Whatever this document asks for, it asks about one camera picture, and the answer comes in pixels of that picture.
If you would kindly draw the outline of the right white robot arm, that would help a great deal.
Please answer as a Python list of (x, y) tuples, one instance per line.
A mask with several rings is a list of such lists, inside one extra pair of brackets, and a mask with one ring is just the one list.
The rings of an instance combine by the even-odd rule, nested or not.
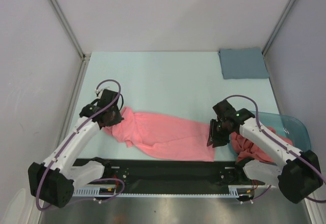
[(258, 114), (232, 106), (214, 107), (216, 119), (210, 122), (208, 146), (221, 147), (234, 132), (257, 145), (272, 160), (264, 163), (249, 160), (236, 169), (235, 179), (241, 184), (258, 180), (276, 186), (292, 203), (299, 203), (323, 186), (317, 155), (302, 151), (271, 132), (260, 121)]

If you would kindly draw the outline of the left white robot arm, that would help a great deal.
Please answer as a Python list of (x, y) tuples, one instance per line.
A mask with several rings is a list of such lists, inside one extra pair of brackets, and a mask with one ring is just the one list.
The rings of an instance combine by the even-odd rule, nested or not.
[(92, 104), (82, 109), (73, 130), (54, 152), (42, 163), (33, 162), (28, 168), (30, 191), (38, 210), (47, 210), (40, 201), (48, 203), (48, 207), (65, 207), (74, 191), (90, 183), (112, 182), (115, 186), (125, 186), (122, 180), (113, 177), (109, 160), (95, 157), (85, 165), (73, 168), (91, 138), (103, 127), (117, 125), (122, 120), (120, 108), (116, 105), (104, 111)]

